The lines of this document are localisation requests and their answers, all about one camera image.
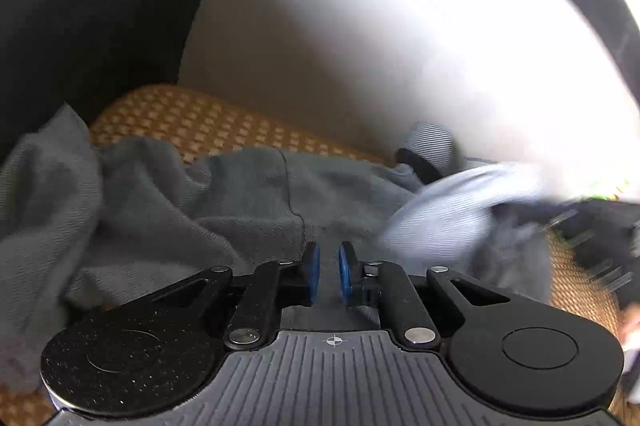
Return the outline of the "light grey herringbone shirt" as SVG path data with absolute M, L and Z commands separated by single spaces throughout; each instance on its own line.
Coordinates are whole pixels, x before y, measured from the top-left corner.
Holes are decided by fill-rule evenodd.
M 539 302 L 551 298 L 551 254 L 535 214 L 544 179 L 522 163 L 462 157 L 442 127 L 420 123 L 396 152 L 422 183 L 376 244 L 411 273 L 442 265 Z

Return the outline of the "woven bamboo seat mat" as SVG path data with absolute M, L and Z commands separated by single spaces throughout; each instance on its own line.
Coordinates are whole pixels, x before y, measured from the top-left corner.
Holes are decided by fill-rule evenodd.
M 141 87 L 115 101 L 89 126 L 94 146 L 126 137 L 150 137 L 171 143 L 182 160 L 260 146 L 321 157 L 384 164 L 378 154 L 344 146 L 227 104 L 194 90 L 170 85 Z M 617 332 L 618 305 L 611 294 L 589 282 L 574 263 L 573 251 L 558 239 L 549 240 L 552 256 L 552 304 Z

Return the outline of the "dark grey knit garment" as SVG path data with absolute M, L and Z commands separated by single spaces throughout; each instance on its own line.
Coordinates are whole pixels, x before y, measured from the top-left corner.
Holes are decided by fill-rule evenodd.
M 149 138 L 96 149 L 63 108 L 1 168 L 2 383 L 38 386 L 42 348 L 73 307 L 119 306 L 215 265 L 250 273 L 312 241 L 322 248 L 317 299 L 288 310 L 285 325 L 368 325 L 371 313 L 342 306 L 335 250 L 348 241 L 365 261 L 406 270 L 376 240 L 421 186 L 399 165 L 271 148 L 192 164 Z

